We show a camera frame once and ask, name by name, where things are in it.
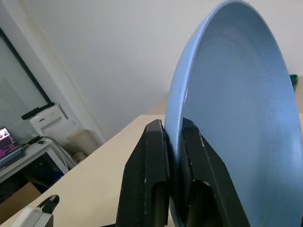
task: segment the cardboard box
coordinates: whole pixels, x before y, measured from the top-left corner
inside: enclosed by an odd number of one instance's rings
[[[38,189],[36,189],[32,183],[28,182],[0,204],[0,224],[26,207],[40,195],[41,193]]]

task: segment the blue bowl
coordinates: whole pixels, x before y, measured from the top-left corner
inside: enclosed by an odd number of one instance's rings
[[[183,117],[226,164],[252,227],[300,225],[303,151],[294,91],[275,38],[248,3],[218,5],[179,59],[165,116],[175,175]],[[170,210],[183,226],[178,177],[173,184]]]

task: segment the window blind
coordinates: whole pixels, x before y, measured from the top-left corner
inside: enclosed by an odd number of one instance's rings
[[[27,142],[35,134],[21,116],[47,102],[0,37],[0,127],[6,126],[15,139]]]

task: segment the cable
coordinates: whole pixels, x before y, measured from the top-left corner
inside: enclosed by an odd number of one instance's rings
[[[49,140],[51,140],[51,141],[53,141],[57,146],[60,146],[61,148],[63,148],[63,149],[65,149],[58,141],[56,141],[54,138],[52,138],[52,137],[50,137],[50,136],[43,136],[43,137],[45,137],[45,138],[47,138],[47,139],[49,139]],[[75,163],[77,163],[77,164],[79,164],[79,162],[77,162],[74,158],[73,158],[73,156],[68,152],[68,151],[66,151],[70,156],[71,156],[71,158],[73,159],[73,161],[75,162]],[[70,160],[70,158],[64,153],[64,155],[66,156],[66,158],[72,163],[72,161]]]
[[[57,141],[55,141],[52,137],[49,137],[49,136],[42,136],[41,138],[47,138],[47,139],[53,141],[53,142],[56,144],[56,146],[57,146],[57,147],[59,148],[59,150],[60,150],[60,154],[61,154],[61,156],[62,156],[62,159],[63,159],[63,162],[64,162],[64,164],[65,164],[65,166],[66,166],[66,169],[69,170],[68,167],[67,167],[66,161],[65,161],[65,159],[64,159],[64,156],[63,156],[63,153],[64,153],[64,152],[63,152],[63,150],[61,149],[60,144],[59,144]]]

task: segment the beige desk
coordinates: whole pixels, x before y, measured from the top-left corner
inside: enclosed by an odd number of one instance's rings
[[[100,227],[114,224],[123,170],[145,126],[163,115],[141,115],[87,159],[72,169],[31,205],[52,194],[60,196],[55,227]],[[1,225],[9,227],[17,213]],[[169,217],[169,227],[173,227]]]

